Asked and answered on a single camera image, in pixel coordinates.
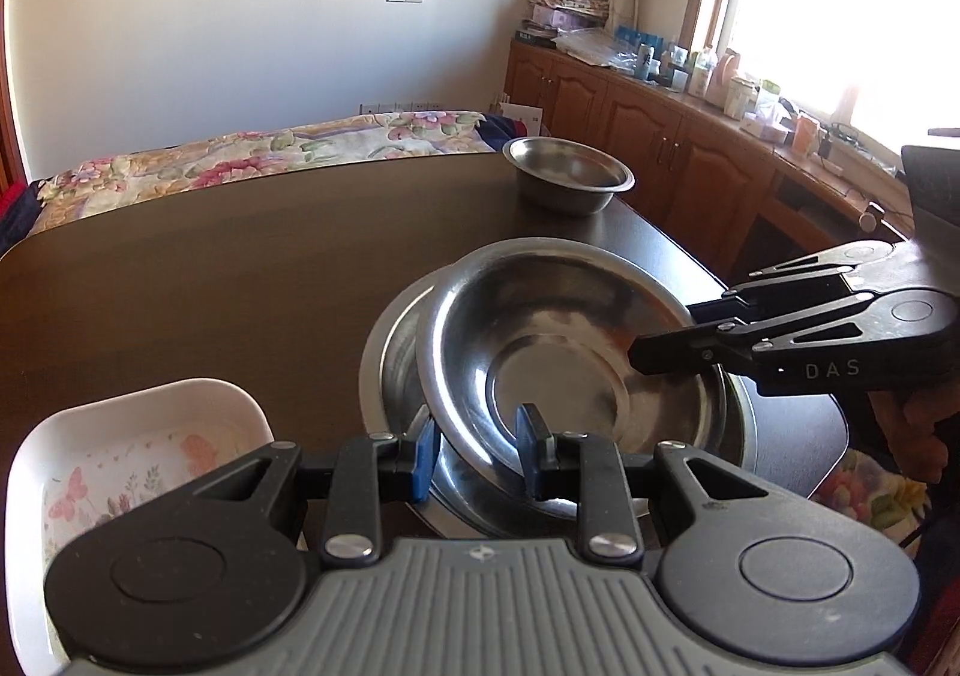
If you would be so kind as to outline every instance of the wooden cabinet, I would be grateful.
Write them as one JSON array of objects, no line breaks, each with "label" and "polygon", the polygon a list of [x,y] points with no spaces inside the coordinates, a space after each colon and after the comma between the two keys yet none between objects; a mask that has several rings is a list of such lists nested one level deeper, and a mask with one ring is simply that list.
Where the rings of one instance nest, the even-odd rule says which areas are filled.
[{"label": "wooden cabinet", "polygon": [[661,228],[724,277],[773,181],[773,158],[761,144],[692,119],[683,120],[679,142],[667,166],[675,178]]},{"label": "wooden cabinet", "polygon": [[610,83],[590,139],[597,148],[630,167],[637,185],[623,199],[656,225],[664,220],[671,199],[672,176],[667,168],[680,128],[680,113],[639,91]]},{"label": "wooden cabinet", "polygon": [[515,42],[510,49],[503,90],[513,104],[543,107],[552,69],[552,56],[548,51]]},{"label": "wooden cabinet", "polygon": [[544,123],[551,136],[592,145],[595,119],[600,113],[607,81],[587,66],[554,62],[547,79]]},{"label": "wooden cabinet", "polygon": [[[689,97],[518,42],[510,51],[505,90],[512,102],[542,107],[552,136],[592,145],[630,167],[637,185],[623,199],[720,278],[755,259],[754,251],[763,248],[757,245],[763,242],[760,232],[768,227],[802,251],[832,244],[837,224],[800,213],[818,197],[826,195],[840,222],[846,216],[845,223],[856,227],[861,211],[843,206],[846,194],[834,185],[835,176],[807,177],[805,165],[787,164],[771,146]],[[785,176],[787,167],[809,198],[778,196],[774,178]],[[751,237],[758,221],[763,229]],[[750,251],[741,256],[745,246]]]}]

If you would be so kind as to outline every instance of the white plastic basket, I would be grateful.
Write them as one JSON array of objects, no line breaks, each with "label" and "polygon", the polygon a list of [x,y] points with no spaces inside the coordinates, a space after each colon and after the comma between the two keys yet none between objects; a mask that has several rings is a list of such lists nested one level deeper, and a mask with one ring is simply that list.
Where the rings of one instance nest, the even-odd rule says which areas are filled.
[{"label": "white plastic basket", "polygon": [[274,439],[239,387],[191,378],[61,411],[16,452],[7,483],[7,613],[26,676],[66,663],[43,602],[67,542]]}]

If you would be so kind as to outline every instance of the metal bowl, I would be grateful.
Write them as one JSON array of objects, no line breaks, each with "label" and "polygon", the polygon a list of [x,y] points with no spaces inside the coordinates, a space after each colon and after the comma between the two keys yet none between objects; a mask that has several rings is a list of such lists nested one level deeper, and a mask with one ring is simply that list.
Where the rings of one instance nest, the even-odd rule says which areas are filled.
[{"label": "metal bowl", "polygon": [[507,240],[443,271],[419,323],[416,363],[430,411],[459,456],[522,497],[514,420],[525,402],[554,432],[606,435],[625,452],[664,440],[716,449],[725,416],[718,369],[646,376],[627,360],[637,335],[690,323],[659,281],[608,251]]},{"label": "metal bowl", "polygon": [[569,140],[520,137],[503,147],[503,155],[517,167],[521,196],[568,215],[597,213],[635,183],[625,164]]},{"label": "metal bowl", "polygon": [[[360,363],[360,409],[368,432],[406,431],[426,402],[416,367],[416,330],[429,309],[434,284],[443,271],[421,278],[401,292],[371,330]],[[755,468],[754,415],[739,379],[724,374],[728,412],[716,453],[746,470]],[[416,513],[443,537],[573,537],[575,510],[553,509],[496,489],[467,465],[444,439],[431,495]],[[646,501],[635,502],[637,516]]]}]

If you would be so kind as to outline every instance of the plastic bag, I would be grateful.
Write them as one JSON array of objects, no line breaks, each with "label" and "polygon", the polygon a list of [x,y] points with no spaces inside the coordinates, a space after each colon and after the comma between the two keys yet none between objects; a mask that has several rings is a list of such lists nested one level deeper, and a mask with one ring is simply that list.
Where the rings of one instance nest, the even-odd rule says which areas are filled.
[{"label": "plastic bag", "polygon": [[560,51],[584,64],[612,67],[632,75],[637,68],[637,52],[630,45],[611,37],[603,29],[564,32],[555,40]]}]

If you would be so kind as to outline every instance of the cabinet door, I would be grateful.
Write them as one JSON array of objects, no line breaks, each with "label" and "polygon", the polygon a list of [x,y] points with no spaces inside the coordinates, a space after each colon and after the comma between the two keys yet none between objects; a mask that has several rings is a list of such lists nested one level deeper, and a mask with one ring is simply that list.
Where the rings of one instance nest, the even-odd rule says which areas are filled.
[{"label": "cabinet door", "polygon": [[662,228],[726,278],[774,178],[766,147],[736,133],[685,120],[668,171],[673,200]]},{"label": "cabinet door", "polygon": [[513,104],[543,107],[552,67],[553,61],[548,51],[514,42],[510,46],[510,62],[507,64],[507,80],[503,90],[510,95]]},{"label": "cabinet door", "polygon": [[679,128],[680,113],[651,94],[610,83],[592,139],[597,148],[630,167],[637,185],[623,199],[651,224],[664,220],[669,207],[666,165]]},{"label": "cabinet door", "polygon": [[551,136],[592,145],[607,81],[575,64],[555,62],[550,73],[544,123]]}]

